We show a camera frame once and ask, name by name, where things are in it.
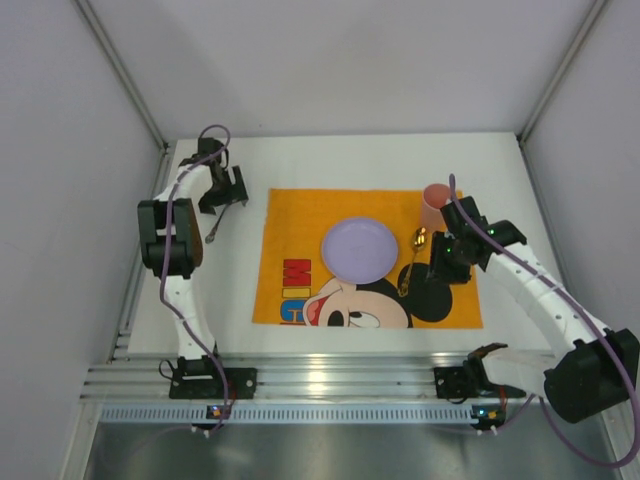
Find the pink plastic cup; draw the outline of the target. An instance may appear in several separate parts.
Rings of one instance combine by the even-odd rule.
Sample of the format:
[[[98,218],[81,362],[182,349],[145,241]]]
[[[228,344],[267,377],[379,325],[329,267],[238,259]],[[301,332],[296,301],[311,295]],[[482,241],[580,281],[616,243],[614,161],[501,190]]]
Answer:
[[[451,191],[447,185],[428,185],[422,193],[420,226],[429,232],[444,231],[446,226],[441,209],[449,203],[450,197]]]

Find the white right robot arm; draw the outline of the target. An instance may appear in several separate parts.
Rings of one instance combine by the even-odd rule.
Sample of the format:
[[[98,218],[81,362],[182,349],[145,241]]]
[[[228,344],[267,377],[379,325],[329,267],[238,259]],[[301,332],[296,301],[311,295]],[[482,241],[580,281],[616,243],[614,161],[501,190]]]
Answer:
[[[422,223],[418,191],[273,189],[252,321],[287,352],[414,352],[472,346],[469,394],[510,386],[575,423],[625,401],[639,343],[591,318],[539,264],[509,221],[488,223],[472,197]],[[495,280],[537,326],[552,359],[498,341],[477,280]]]

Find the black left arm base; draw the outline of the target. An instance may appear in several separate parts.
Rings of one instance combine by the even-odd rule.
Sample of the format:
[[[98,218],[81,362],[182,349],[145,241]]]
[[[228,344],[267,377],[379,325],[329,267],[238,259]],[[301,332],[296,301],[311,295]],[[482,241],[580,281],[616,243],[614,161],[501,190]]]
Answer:
[[[208,356],[197,360],[179,357],[174,365],[170,360],[159,362],[159,375],[169,381],[169,397],[174,400],[249,400],[257,388],[257,369],[224,367],[227,394],[223,378]]]

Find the gold ornate spoon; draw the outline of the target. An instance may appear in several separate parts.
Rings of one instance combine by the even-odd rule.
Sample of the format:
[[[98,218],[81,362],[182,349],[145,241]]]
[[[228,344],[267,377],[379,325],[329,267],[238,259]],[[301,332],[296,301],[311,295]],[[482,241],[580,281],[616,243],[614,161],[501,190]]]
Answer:
[[[426,248],[427,241],[428,230],[425,227],[416,229],[411,238],[412,256],[410,262],[407,265],[405,273],[401,275],[401,280],[398,285],[398,295],[400,298],[405,298],[408,296],[414,263],[417,256]]]

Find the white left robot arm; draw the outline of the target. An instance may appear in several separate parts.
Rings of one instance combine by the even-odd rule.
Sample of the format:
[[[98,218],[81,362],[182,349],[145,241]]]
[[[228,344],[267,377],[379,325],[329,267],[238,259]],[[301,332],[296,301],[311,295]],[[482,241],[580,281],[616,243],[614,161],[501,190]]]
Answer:
[[[201,137],[196,153],[178,164],[164,190],[137,206],[142,262],[160,280],[160,302],[174,318],[180,363],[206,360],[216,348],[195,280],[204,245],[215,234],[203,234],[199,221],[220,218],[217,208],[247,200],[241,170],[229,166],[227,145]]]

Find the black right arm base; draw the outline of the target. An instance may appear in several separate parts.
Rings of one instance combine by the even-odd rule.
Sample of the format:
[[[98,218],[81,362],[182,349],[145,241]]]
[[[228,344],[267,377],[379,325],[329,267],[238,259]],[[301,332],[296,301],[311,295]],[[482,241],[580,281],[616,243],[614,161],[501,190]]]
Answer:
[[[460,365],[435,367],[433,372],[437,397],[454,404],[475,398],[524,398],[526,393],[523,390],[491,383],[482,365],[482,360],[489,353],[506,347],[507,344],[504,343],[491,343],[469,353]]]

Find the lilac plastic plate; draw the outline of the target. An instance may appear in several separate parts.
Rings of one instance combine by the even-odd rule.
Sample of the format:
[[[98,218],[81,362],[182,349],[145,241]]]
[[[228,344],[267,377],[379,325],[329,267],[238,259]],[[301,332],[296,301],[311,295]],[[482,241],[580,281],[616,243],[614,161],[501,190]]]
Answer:
[[[369,284],[386,277],[396,265],[398,242],[383,223],[350,217],[329,228],[321,245],[327,270],[352,284]]]

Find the orange Mickey Mouse placemat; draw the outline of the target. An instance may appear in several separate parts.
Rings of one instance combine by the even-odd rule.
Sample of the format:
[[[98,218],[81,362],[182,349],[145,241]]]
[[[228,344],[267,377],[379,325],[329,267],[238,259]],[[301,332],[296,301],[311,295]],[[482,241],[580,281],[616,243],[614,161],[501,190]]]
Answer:
[[[418,229],[419,190],[273,189],[267,203],[252,320],[270,326],[381,329],[480,329],[476,280],[448,286],[426,279],[429,252],[414,263],[408,296],[398,285]],[[399,247],[383,279],[352,284],[335,278],[321,257],[330,227],[350,217],[387,226]]]

